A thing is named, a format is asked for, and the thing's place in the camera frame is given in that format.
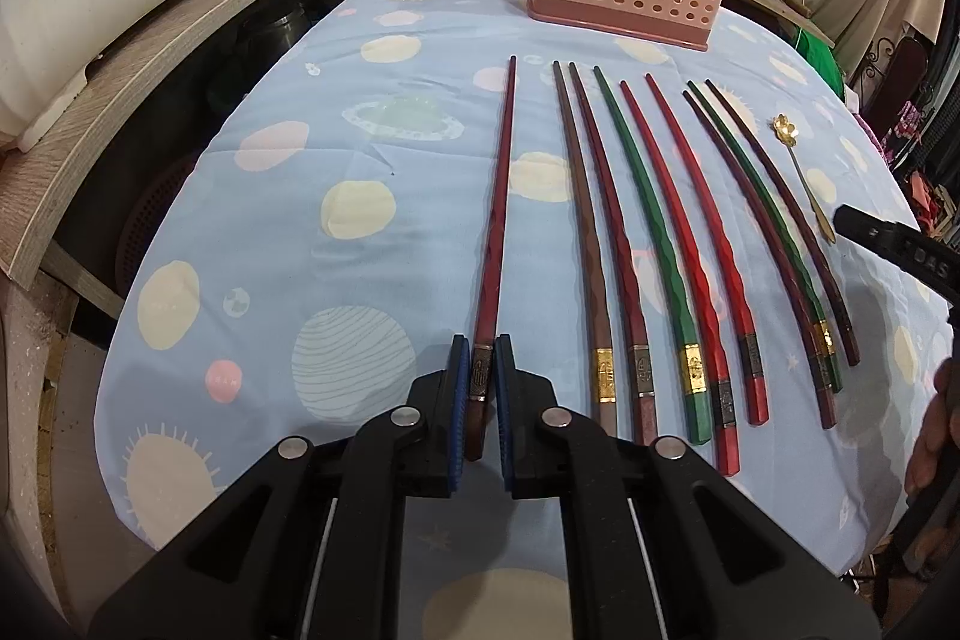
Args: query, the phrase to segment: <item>blue tablecloth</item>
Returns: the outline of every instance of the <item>blue tablecloth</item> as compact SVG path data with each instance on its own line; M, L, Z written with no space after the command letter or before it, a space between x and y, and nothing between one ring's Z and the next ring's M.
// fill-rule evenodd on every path
M839 424L824 432L765 241L680 93L688 79L708 77L728 92L803 208L788 153L767 130L780 112L800 129L800 165L828 212L848 203L915 225L856 120L784 42L726 10L701 53L538 23L524 3L347 0L281 59L200 157L140 268L97 401L104 480L117 514L142 538L165 544L285 435L344 437L400 403L411 379L443 366L452 335L472 333L512 54L517 111L499 330L512 335L517 366L550 378L561 404L587 410L581 268L550 71L554 59L572 60L582 65L623 205L661 432L683 434L659 271L589 72L599 64L611 82L630 81L700 240L741 422L734 482L836 571L885 534L902 509L904 463L932 373L949 352L946 304L843 239L824 247L863 353L856 368L841 358ZM769 387L771 420L762 427L746 425L712 242L643 83L647 71L697 150L744 278ZM625 395L622 352L616 365ZM620 426L630 431L626 405ZM558 506L509 501L496 448L488 437L486 458L467 465L454 500L408 507L403 638L474 637L481 628L503 638L569 634ZM700 452L712 460L712 445ZM467 531L474 522L484 533Z

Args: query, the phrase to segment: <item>gold spoon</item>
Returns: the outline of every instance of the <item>gold spoon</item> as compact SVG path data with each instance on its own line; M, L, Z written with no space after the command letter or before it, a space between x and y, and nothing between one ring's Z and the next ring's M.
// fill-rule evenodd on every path
M797 126L792 124L792 122L787 119L786 115L777 115L776 119L770 124L776 133L776 138L779 139L786 145L786 148L790 151L790 158L793 159L793 166L797 170L797 175L800 177L800 182L803 183L803 189L806 191L806 197L810 200L810 206L813 208L814 215L817 215L817 225L820 226L820 233L824 235L824 239L827 239L827 242L832 242L836 244L837 234L833 232L833 226L830 225L830 221L827 219L827 215L821 209L817 197L813 196L813 191L810 190L810 186L806 184L806 178L803 176L803 172L800 171L800 164L797 162L797 156L793 151L794 146L797 143Z

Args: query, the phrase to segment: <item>wooden countertop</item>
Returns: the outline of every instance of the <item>wooden countertop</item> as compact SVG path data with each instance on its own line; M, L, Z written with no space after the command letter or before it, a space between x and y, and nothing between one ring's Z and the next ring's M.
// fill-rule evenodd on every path
M121 37L89 84L27 153L0 167L0 269L29 287L56 226L113 135L175 66L256 0L171 0ZM824 33L779 0L746 0Z

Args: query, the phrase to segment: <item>metal screw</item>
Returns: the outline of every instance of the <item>metal screw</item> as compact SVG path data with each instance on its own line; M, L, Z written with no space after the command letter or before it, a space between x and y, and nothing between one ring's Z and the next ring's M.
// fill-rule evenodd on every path
M563 427L569 426L573 416L570 414L570 410L564 408L546 408L541 415L541 420L554 429L563 429Z
M419 410L416 408L397 408L390 413L390 420L395 426L413 426L419 421Z
M686 444L678 437L661 437L654 443L654 448L664 458L680 458L686 453Z
M282 458L300 458L306 453L306 440L303 437L287 437L277 445L277 453Z

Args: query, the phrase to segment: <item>basket base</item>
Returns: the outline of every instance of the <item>basket base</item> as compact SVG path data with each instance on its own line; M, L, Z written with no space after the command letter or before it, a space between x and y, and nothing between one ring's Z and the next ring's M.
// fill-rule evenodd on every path
M676 44L699 52L707 51L707 39L710 35L707 28L657 20L617 9L603 9L591 4L580 4L578 1L527 0L527 14L543 23L593 28L637 39L649 39L652 42ZM643 23L643 30L637 30L637 23Z

